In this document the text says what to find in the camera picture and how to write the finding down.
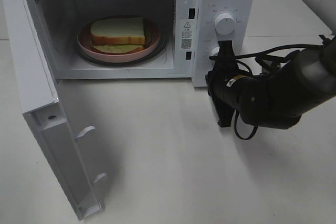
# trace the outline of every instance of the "sticker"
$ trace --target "sticker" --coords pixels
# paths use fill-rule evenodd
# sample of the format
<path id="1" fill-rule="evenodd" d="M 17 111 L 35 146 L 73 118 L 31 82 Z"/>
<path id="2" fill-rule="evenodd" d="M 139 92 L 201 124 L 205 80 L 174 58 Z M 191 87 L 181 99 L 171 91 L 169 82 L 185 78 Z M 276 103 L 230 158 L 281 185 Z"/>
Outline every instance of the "sticker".
<path id="1" fill-rule="evenodd" d="M 181 48 L 191 49 L 193 47 L 193 37 L 196 30 L 196 21 L 194 19 L 182 19 L 180 21 Z"/>
<path id="2" fill-rule="evenodd" d="M 228 86 L 229 88 L 231 88 L 231 86 L 233 85 L 233 83 L 236 82 L 236 80 L 239 80 L 240 78 L 243 78 L 243 77 L 246 77 L 246 76 L 242 76 L 241 74 L 238 75 L 238 76 L 234 76 L 233 78 L 231 78 L 231 79 L 227 82 L 226 86 Z"/>

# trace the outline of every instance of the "qr code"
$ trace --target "qr code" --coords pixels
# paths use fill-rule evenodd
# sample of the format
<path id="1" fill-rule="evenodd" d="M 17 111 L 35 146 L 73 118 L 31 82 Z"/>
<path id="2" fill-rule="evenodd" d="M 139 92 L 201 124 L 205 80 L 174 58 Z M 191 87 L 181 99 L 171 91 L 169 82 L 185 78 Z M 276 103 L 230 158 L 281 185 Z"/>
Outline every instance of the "qr code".
<path id="1" fill-rule="evenodd" d="M 191 48 L 191 39 L 182 39 L 182 48 Z"/>

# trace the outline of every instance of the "white microwave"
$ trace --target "white microwave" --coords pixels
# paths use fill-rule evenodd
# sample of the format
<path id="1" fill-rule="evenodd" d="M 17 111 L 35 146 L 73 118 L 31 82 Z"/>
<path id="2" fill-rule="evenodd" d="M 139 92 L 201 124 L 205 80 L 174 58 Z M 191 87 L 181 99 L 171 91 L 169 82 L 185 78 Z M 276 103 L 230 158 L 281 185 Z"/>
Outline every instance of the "white microwave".
<path id="1" fill-rule="evenodd" d="M 243 44 L 252 0 L 3 0 L 22 111 L 76 215 L 104 208 L 78 141 L 93 126 L 74 133 L 57 83 L 62 79 L 192 78 L 206 86 L 209 56 L 218 41 Z M 76 47 L 81 28 L 114 15 L 141 16 L 157 24 L 162 41 L 151 57 L 128 65 L 99 64 Z"/>

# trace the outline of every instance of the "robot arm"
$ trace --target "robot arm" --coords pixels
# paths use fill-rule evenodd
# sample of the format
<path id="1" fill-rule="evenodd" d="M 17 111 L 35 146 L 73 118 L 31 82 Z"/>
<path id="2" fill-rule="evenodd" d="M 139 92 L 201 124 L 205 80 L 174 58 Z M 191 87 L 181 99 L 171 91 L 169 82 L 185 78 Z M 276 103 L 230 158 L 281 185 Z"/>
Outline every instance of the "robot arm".
<path id="1" fill-rule="evenodd" d="M 235 132 L 241 139 L 250 139 L 258 126 L 288 129 L 299 122 L 302 114 L 336 96 L 336 37 L 321 37 L 323 46 L 287 45 L 238 57 L 231 41 L 219 41 L 218 56 L 211 57 L 214 68 L 206 76 L 219 126 L 230 127 L 236 110 Z M 288 48 L 305 49 L 284 58 L 269 55 Z M 253 76 L 249 67 L 238 60 L 249 57 L 256 57 L 268 73 Z M 240 70 L 238 64 L 249 71 Z M 254 126 L 248 138 L 237 132 L 239 114 L 246 124 Z"/>

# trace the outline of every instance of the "table surface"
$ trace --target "table surface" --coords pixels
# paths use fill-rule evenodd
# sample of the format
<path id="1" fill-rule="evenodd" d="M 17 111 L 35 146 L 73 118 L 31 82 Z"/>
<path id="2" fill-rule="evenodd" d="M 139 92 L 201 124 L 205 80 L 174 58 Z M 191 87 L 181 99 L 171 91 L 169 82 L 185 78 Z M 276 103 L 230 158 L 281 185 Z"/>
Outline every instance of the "table surface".
<path id="1" fill-rule="evenodd" d="M 250 34 L 255 27 L 260 36 L 245 38 L 242 53 L 319 44 L 316 35 L 328 29 L 306 12 L 296 20 L 306 18 L 302 28 L 316 30 L 301 36 L 291 36 L 295 29 L 264 33 L 251 15 Z M 22 118 L 2 38 L 0 223 L 78 223 Z M 75 132 L 96 126 L 88 150 L 109 174 L 106 211 L 84 223 L 334 223 L 336 99 L 287 131 L 260 128 L 252 141 L 241 141 L 218 128 L 206 90 L 188 79 L 61 81 L 58 92 Z"/>

